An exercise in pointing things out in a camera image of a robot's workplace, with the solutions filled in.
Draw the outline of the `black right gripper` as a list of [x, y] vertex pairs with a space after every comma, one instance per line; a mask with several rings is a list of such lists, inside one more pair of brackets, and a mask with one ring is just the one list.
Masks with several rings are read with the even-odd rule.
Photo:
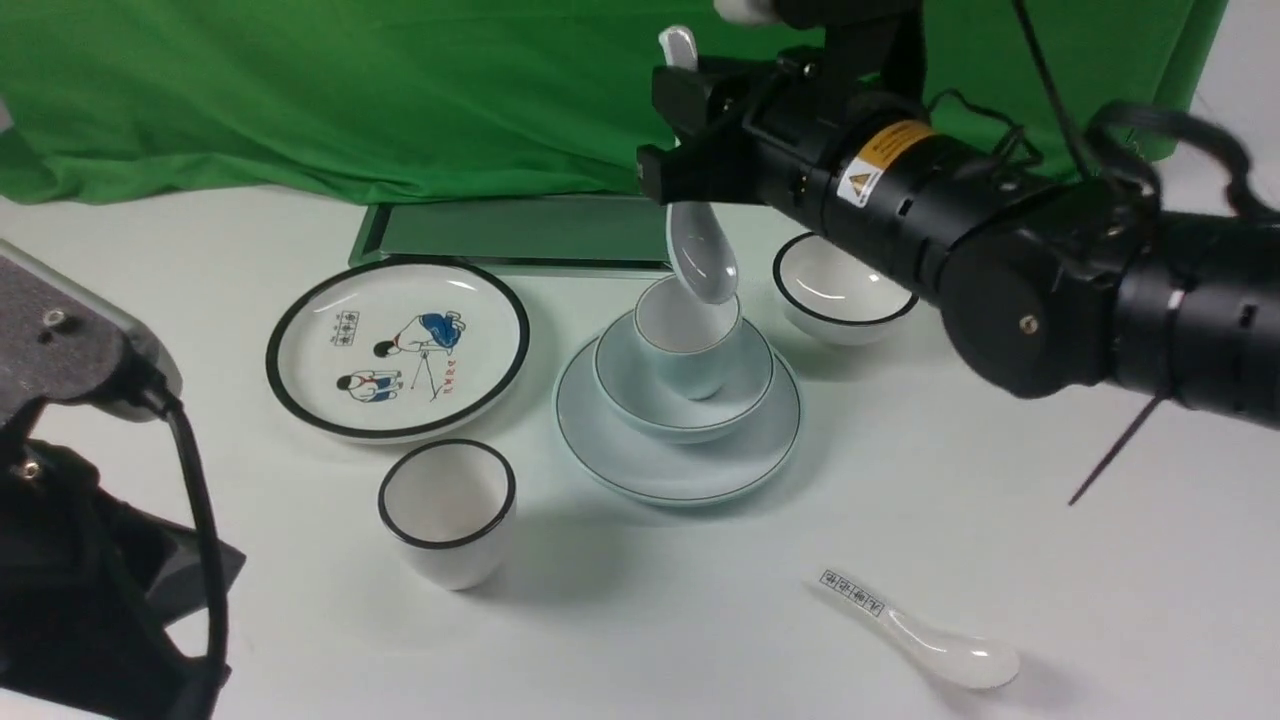
[[694, 70], [653, 67], [653, 110], [676, 138], [636, 151], [643, 195], [659, 205], [768, 206], [820, 233], [835, 164], [849, 135], [846, 104], [860, 70], [818, 47], [772, 61], [705, 56]]

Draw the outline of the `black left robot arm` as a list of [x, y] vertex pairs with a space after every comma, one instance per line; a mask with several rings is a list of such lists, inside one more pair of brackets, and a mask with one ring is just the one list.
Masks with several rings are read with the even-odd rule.
[[3, 688], [111, 719], [207, 719], [230, 669], [183, 653], [204, 610], [197, 534], [113, 497], [33, 439], [3, 473]]

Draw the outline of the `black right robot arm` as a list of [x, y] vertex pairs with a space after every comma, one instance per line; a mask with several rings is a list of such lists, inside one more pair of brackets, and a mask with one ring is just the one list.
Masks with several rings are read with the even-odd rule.
[[1019, 398], [1125, 389], [1277, 425], [1277, 232], [1121, 208], [927, 129], [870, 187], [854, 163], [925, 120], [925, 61], [878, 70], [833, 50], [657, 67], [652, 105], [677, 149], [644, 146], [644, 192], [764, 205], [937, 307], [964, 361]]

